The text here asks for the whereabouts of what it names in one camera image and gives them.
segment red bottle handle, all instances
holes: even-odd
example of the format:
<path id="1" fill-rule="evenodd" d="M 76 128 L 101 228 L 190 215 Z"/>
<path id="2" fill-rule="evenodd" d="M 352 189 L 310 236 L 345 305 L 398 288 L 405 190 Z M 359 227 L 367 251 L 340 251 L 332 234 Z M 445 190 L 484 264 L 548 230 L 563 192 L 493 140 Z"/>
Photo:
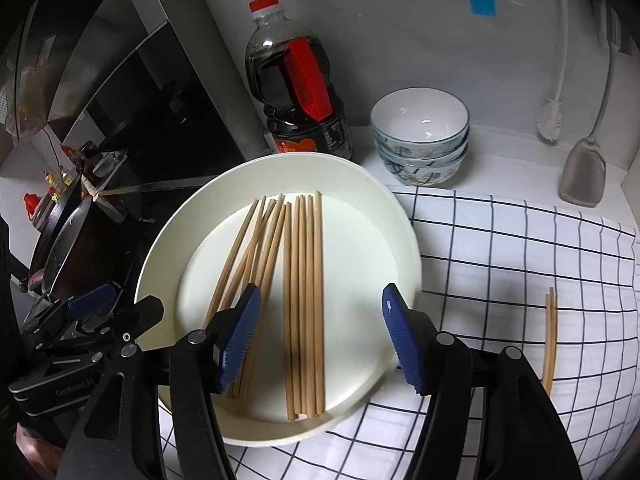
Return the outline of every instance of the red bottle handle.
<path id="1" fill-rule="evenodd" d="M 330 116 L 333 109 L 322 72 L 305 38 L 287 43 L 284 64 L 298 102 L 306 114 L 317 122 Z"/>

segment white countertop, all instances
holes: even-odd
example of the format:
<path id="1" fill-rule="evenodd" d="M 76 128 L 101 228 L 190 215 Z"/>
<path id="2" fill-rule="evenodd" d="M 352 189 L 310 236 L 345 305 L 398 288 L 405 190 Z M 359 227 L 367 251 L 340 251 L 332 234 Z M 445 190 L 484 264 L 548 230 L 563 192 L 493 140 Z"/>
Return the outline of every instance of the white countertop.
<path id="1" fill-rule="evenodd" d="M 375 152 L 370 128 L 350 128 L 356 161 L 384 184 L 398 184 Z M 626 171 L 607 165 L 604 197 L 595 208 L 564 202 L 558 185 L 570 147 L 550 146 L 492 128 L 472 126 L 469 152 L 458 173 L 438 187 L 463 192 L 519 198 L 530 202 L 601 216 L 635 227 L 636 221 L 620 187 Z"/>

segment stack of bowls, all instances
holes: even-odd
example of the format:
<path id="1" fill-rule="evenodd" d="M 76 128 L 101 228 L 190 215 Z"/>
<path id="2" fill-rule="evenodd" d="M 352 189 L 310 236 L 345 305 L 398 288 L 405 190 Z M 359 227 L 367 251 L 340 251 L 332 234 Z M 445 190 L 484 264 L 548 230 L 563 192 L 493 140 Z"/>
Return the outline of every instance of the stack of bowls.
<path id="1" fill-rule="evenodd" d="M 371 111 L 374 143 L 385 167 L 409 186 L 435 186 L 456 173 L 467 152 L 469 111 L 435 88 L 405 88 Z"/>

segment checkered tablecloth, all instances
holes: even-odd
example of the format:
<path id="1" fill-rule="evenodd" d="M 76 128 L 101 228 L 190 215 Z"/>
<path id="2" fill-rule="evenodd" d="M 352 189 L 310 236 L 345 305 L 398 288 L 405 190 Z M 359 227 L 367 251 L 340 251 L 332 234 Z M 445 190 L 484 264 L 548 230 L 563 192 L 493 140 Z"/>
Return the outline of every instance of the checkered tablecloth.
<path id="1" fill-rule="evenodd" d="M 583 478 L 598 478 L 639 415 L 636 230 L 523 200 L 390 188 L 411 219 L 422 255 L 423 294 L 416 307 L 437 328 L 473 348 L 518 346 L 540 376 L 545 294 L 556 287 L 551 398 Z M 331 431 L 290 446 L 227 451 L 239 480 L 400 480 L 428 403 L 395 370 L 364 407 Z M 174 480 L 180 465 L 172 419 L 163 406 L 159 414 L 164 463 Z M 481 415 L 478 388 L 459 479 L 473 476 Z"/>

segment orange label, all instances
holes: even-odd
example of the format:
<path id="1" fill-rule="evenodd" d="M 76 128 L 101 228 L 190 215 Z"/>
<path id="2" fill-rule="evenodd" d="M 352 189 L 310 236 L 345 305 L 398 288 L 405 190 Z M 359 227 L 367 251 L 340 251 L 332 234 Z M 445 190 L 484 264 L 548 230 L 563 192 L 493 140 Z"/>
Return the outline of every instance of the orange label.
<path id="1" fill-rule="evenodd" d="M 313 139 L 302 139 L 300 142 L 276 139 L 276 145 L 280 153 L 316 152 L 318 150 Z"/>

